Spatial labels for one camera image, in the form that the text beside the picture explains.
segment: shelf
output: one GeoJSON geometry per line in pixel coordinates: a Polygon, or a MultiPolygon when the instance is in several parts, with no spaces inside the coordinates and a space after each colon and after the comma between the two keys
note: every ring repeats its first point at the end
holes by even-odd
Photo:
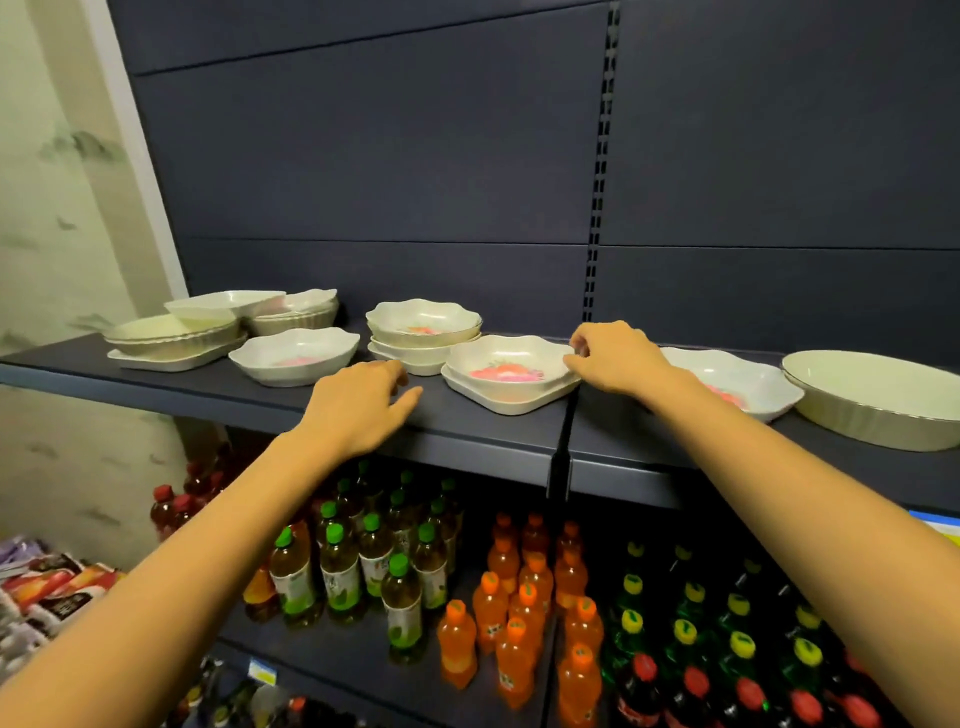
{"type": "MultiPolygon", "coordinates": [[[[744,353],[779,364],[776,354],[744,353]]],[[[795,411],[773,429],[830,465],[901,505],[960,512],[960,449],[906,452],[852,440],[815,425],[795,411]]],[[[680,508],[704,480],[693,461],[650,411],[626,397],[582,386],[569,440],[568,488],[680,508]]]]}
{"type": "MultiPolygon", "coordinates": [[[[164,374],[121,369],[107,359],[109,349],[99,334],[89,334],[11,354],[0,358],[0,384],[273,433],[296,425],[310,398],[310,387],[261,386],[226,358],[164,374]]],[[[440,376],[410,379],[424,389],[420,405],[381,452],[546,487],[567,399],[503,417],[457,394],[440,376]]]]}
{"type": "MultiPolygon", "coordinates": [[[[479,570],[465,573],[453,589],[454,598],[470,604],[479,581],[479,570]]],[[[280,618],[254,624],[239,607],[230,613],[213,654],[235,665],[253,656],[276,667],[279,669],[277,683],[281,687],[286,687],[288,676],[307,677],[324,689],[332,687],[351,693],[413,720],[437,726],[532,728],[540,725],[548,673],[553,669],[549,648],[544,649],[540,658],[533,697],[519,711],[513,711],[497,694],[498,675],[492,655],[478,656],[480,665],[476,677],[464,690],[457,691],[441,677],[435,628],[424,623],[424,633],[427,649],[422,660],[401,666],[388,659],[387,621],[382,612],[370,609],[358,623],[344,626],[333,622],[324,609],[324,615],[316,624],[290,630],[280,618]],[[233,650],[232,655],[225,649],[233,650]]],[[[554,634],[555,621],[551,619],[544,636],[546,645],[553,644],[554,634]]],[[[332,699],[327,702],[335,704],[332,699]]]]}

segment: yellow bottle cap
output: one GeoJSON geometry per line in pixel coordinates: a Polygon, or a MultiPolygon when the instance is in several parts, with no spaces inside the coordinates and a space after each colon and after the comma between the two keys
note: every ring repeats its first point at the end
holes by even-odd
{"type": "Polygon", "coordinates": [[[750,614],[750,599],[746,596],[731,594],[727,597],[727,609],[738,617],[746,617],[750,614]]]}
{"type": "Polygon", "coordinates": [[[643,579],[635,573],[628,573],[623,577],[623,590],[629,595],[638,595],[643,591],[643,579]]]}
{"type": "Polygon", "coordinates": [[[643,617],[640,612],[625,609],[623,610],[623,617],[620,618],[620,626],[632,635],[638,634],[643,629],[643,617]]]}
{"type": "Polygon", "coordinates": [[[737,657],[744,660],[753,660],[756,653],[756,644],[746,632],[734,632],[730,635],[730,649],[737,657]]]}
{"type": "Polygon", "coordinates": [[[817,667],[824,661],[824,653],[820,651],[820,647],[802,637],[793,641],[793,653],[809,667],[817,667]]]}
{"type": "Polygon", "coordinates": [[[693,644],[697,641],[697,628],[692,621],[677,619],[673,623],[673,636],[681,644],[693,644]]]}

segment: green soda bottle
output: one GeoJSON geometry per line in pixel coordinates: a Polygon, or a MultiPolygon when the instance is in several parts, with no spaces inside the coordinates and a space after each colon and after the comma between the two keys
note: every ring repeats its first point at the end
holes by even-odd
{"type": "Polygon", "coordinates": [[[395,553],[390,557],[390,573],[383,579],[381,593],[387,610],[391,660],[414,663],[423,656],[426,640],[420,614],[420,580],[404,554],[395,553]]]}
{"type": "Polygon", "coordinates": [[[340,523],[326,528],[326,548],[320,552],[330,616],[356,621],[363,616],[360,600],[360,550],[340,523]]]}

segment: plastic bottle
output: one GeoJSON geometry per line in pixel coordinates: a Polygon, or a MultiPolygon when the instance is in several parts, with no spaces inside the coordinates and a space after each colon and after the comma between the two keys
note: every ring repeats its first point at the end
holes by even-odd
{"type": "Polygon", "coordinates": [[[421,523],[414,550],[414,569],[423,590],[423,609],[442,610],[446,604],[446,547],[433,523],[421,523]]]}
{"type": "Polygon", "coordinates": [[[390,557],[394,553],[394,535],[380,527],[380,516],[368,513],[360,534],[360,567],[363,569],[367,594],[380,598],[380,585],[390,571],[390,557]]]}
{"type": "Polygon", "coordinates": [[[511,619],[496,646],[496,667],[500,675],[497,690],[504,701],[519,710],[534,693],[534,653],[524,639],[527,625],[511,619]]]}
{"type": "Polygon", "coordinates": [[[543,603],[543,613],[549,617],[553,612],[553,571],[546,566],[546,557],[543,554],[530,554],[527,563],[520,570],[519,583],[537,587],[537,596],[543,603]]]}
{"type": "Polygon", "coordinates": [[[310,575],[310,543],[295,539],[286,526],[270,556],[270,576],[280,595],[283,620],[290,627],[305,627],[320,616],[324,604],[317,600],[310,575]]]}
{"type": "Polygon", "coordinates": [[[480,586],[473,592],[473,614],[477,617],[477,644],[480,651],[489,655],[496,650],[503,626],[507,622],[510,599],[500,588],[500,577],[486,571],[480,586]]]}
{"type": "Polygon", "coordinates": [[[560,723],[564,728],[593,728],[603,691],[593,651],[585,644],[574,644],[558,672],[560,723]]]}
{"type": "Polygon", "coordinates": [[[543,514],[531,513],[527,516],[527,524],[520,534],[520,546],[524,563],[529,561],[532,553],[541,553],[545,558],[550,552],[550,532],[543,522],[543,514]]]}
{"type": "Polygon", "coordinates": [[[587,567],[575,548],[564,550],[564,558],[554,567],[554,579],[557,582],[557,607],[562,610],[576,606],[577,599],[587,589],[587,567]]]}
{"type": "Polygon", "coordinates": [[[497,536],[487,555],[487,568],[500,577],[503,591],[511,595],[516,591],[516,577],[520,571],[520,555],[514,542],[507,535],[497,536]]]}
{"type": "Polygon", "coordinates": [[[446,605],[446,615],[437,627],[437,639],[440,641],[441,675],[457,690],[462,690],[477,673],[474,647],[477,625],[460,599],[453,599],[446,605]]]}
{"type": "Polygon", "coordinates": [[[390,573],[381,587],[387,610],[387,635],[391,659],[411,663],[422,657],[426,646],[420,613],[420,580],[410,570],[410,560],[402,553],[390,557],[390,573]]]}
{"type": "Polygon", "coordinates": [[[330,616],[355,621],[363,616],[360,608],[360,549],[340,523],[326,527],[326,548],[320,552],[326,601],[330,616]]]}
{"type": "Polygon", "coordinates": [[[156,537],[166,541],[174,532],[174,489],[169,485],[154,488],[154,504],[150,507],[150,520],[154,522],[156,537]]]}

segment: bottle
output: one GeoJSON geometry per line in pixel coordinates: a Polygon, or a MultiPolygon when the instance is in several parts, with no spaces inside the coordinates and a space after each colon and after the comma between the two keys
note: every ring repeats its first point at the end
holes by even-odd
{"type": "Polygon", "coordinates": [[[663,698],[657,686],[657,663],[642,652],[624,669],[611,701],[611,728],[653,728],[662,725],[663,698]]]}
{"type": "Polygon", "coordinates": [[[414,550],[414,569],[423,590],[423,609],[442,610],[446,604],[446,547],[433,523],[421,523],[414,550]]]}
{"type": "Polygon", "coordinates": [[[534,693],[534,653],[527,645],[527,625],[511,619],[496,645],[496,668],[500,675],[497,690],[514,710],[523,707],[534,693]]]}
{"type": "Polygon", "coordinates": [[[390,493],[390,508],[387,510],[387,528],[394,534],[394,544],[407,558],[417,544],[417,521],[413,509],[406,503],[406,494],[397,489],[390,493]]]}
{"type": "Polygon", "coordinates": [[[453,514],[446,513],[446,503],[443,498],[434,498],[430,501],[430,515],[428,523],[433,523],[446,547],[446,573],[450,575],[457,568],[457,519],[453,514]]]}
{"type": "Polygon", "coordinates": [[[557,583],[557,608],[560,610],[572,609],[577,599],[584,595],[587,589],[587,567],[580,558],[580,551],[568,548],[564,551],[564,558],[557,562],[554,568],[554,579],[557,583]]]}
{"type": "Polygon", "coordinates": [[[355,621],[363,616],[360,605],[360,549],[341,523],[326,527],[326,548],[320,552],[326,601],[330,616],[355,621]]]}
{"type": "Polygon", "coordinates": [[[593,728],[603,691],[593,650],[574,644],[558,670],[560,723],[564,728],[593,728]]]}
{"type": "Polygon", "coordinates": [[[477,625],[460,599],[453,599],[446,605],[446,615],[437,627],[437,639],[440,641],[441,675],[457,690],[462,690],[477,673],[477,654],[473,646],[477,639],[477,625]]]}
{"type": "Polygon", "coordinates": [[[390,557],[394,553],[394,536],[380,527],[380,516],[368,513],[360,534],[360,566],[367,583],[367,594],[380,598],[380,585],[390,570],[390,557]]]}
{"type": "Polygon", "coordinates": [[[520,534],[520,546],[524,563],[530,560],[532,553],[541,553],[546,558],[550,552],[550,532],[543,522],[543,514],[531,513],[527,516],[527,524],[520,534]]]}
{"type": "Polygon", "coordinates": [[[290,627],[313,624],[324,605],[317,600],[310,576],[310,544],[295,539],[293,529],[285,526],[275,546],[270,556],[270,576],[280,595],[283,620],[290,627]]]}
{"type": "Polygon", "coordinates": [[[487,555],[487,568],[500,577],[503,591],[511,595],[516,591],[516,578],[520,571],[520,556],[516,545],[507,535],[496,537],[493,548],[487,555]]]}
{"type": "Polygon", "coordinates": [[[521,585],[533,584],[537,587],[537,595],[543,602],[543,613],[549,617],[553,611],[553,571],[546,566],[546,556],[541,553],[530,554],[518,579],[521,585]]]}
{"type": "Polygon", "coordinates": [[[420,580],[410,571],[405,554],[390,557],[390,573],[381,586],[383,606],[387,610],[387,635],[394,662],[411,663],[423,655],[426,640],[420,614],[420,580]]]}
{"type": "Polygon", "coordinates": [[[154,522],[156,537],[164,542],[174,532],[174,489],[169,485],[154,488],[154,504],[150,507],[150,520],[154,522]]]}
{"type": "Polygon", "coordinates": [[[577,599],[576,609],[569,609],[564,620],[564,639],[567,652],[574,644],[585,644],[594,655],[600,654],[603,644],[603,620],[597,614],[597,605],[588,596],[577,599]]]}

